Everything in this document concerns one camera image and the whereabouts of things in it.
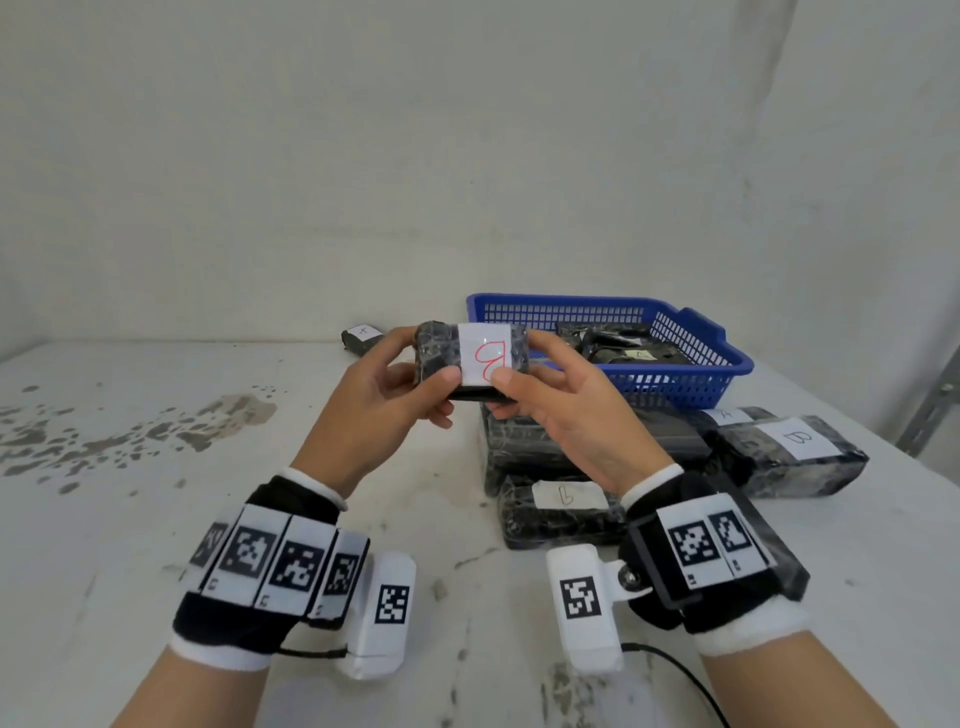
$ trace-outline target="table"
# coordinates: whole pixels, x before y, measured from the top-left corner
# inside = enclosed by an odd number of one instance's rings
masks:
[[[206,526],[290,461],[350,360],[337,344],[55,343],[0,366],[0,724],[110,722],[168,638]],[[812,573],[817,635],[892,718],[956,725],[960,489],[762,364],[723,404],[820,415],[871,456],[835,497],[758,507]],[[505,550],[483,495],[476,407],[448,432],[418,425],[341,519],[417,560],[401,670],[354,683],[277,658],[259,724],[716,725],[656,657],[569,674],[543,552]],[[681,631],[618,606],[623,640],[704,676]],[[287,644],[337,640],[298,627]]]

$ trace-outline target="hand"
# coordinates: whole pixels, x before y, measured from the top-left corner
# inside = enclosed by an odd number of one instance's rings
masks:
[[[531,329],[530,348],[562,371],[534,365],[529,375],[493,372],[492,385],[516,400],[487,405],[497,420],[533,417],[574,465],[618,497],[673,463],[607,376],[563,339]]]
[[[294,468],[346,498],[396,452],[417,420],[453,426],[447,418],[453,404],[446,398],[460,384],[458,367],[415,384],[414,364],[390,365],[413,344],[415,330],[395,328],[347,369],[294,458]]]

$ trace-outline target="blue plastic basket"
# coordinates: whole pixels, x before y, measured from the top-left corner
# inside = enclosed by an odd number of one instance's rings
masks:
[[[754,370],[753,359],[727,343],[723,327],[692,308],[678,311],[657,299],[475,293],[467,298],[467,312],[470,321],[549,331],[558,321],[646,322],[655,336],[676,344],[694,366],[603,364],[600,369],[621,392],[660,393],[677,407],[715,407],[735,376]]]

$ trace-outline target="black cable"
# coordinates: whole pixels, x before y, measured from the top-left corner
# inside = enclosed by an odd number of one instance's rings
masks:
[[[339,660],[342,657],[347,657],[347,648],[331,649],[328,652],[303,652],[299,649],[281,647],[276,651],[276,654],[286,655],[287,657],[302,657],[304,660]]]
[[[654,655],[660,655],[667,662],[673,663],[674,667],[686,675],[690,679],[690,682],[697,686],[697,690],[704,694],[704,697],[709,702],[710,707],[717,714],[717,717],[720,718],[720,722],[723,724],[723,727],[730,728],[730,724],[723,715],[723,711],[720,710],[720,706],[717,705],[717,701],[713,699],[713,695],[710,694],[710,691],[704,687],[704,684],[697,679],[696,675],[690,672],[690,670],[688,670],[685,666],[681,665],[680,661],[673,655],[670,655],[661,649],[657,649],[656,647],[652,647],[649,644],[622,643],[620,645],[620,649],[622,649],[624,652],[650,652]]]

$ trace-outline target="white wristband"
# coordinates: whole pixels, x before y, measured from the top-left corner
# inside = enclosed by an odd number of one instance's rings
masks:
[[[692,637],[701,655],[720,657],[753,649],[809,628],[810,617],[806,610],[797,602],[777,595],[729,624]]]
[[[636,503],[642,497],[646,496],[651,491],[658,489],[666,481],[673,480],[678,475],[683,474],[684,469],[677,465],[677,463],[668,465],[663,470],[644,478],[637,483],[637,485],[624,493],[623,497],[620,499],[620,505],[623,506],[623,510],[629,511],[633,507],[634,503]]]
[[[259,672],[270,666],[271,655],[250,652],[247,649],[231,647],[227,644],[218,646],[196,644],[185,640],[176,633],[170,638],[168,646],[184,660],[218,669],[229,669],[235,672]]]
[[[284,468],[278,473],[278,475],[280,477],[285,477],[287,480],[293,480],[295,483],[297,483],[297,485],[302,485],[308,491],[313,491],[318,496],[325,497],[341,511],[347,510],[347,502],[344,500],[343,496],[341,496],[332,488],[323,485],[323,483],[319,480],[314,480],[306,473],[301,473],[296,468]]]

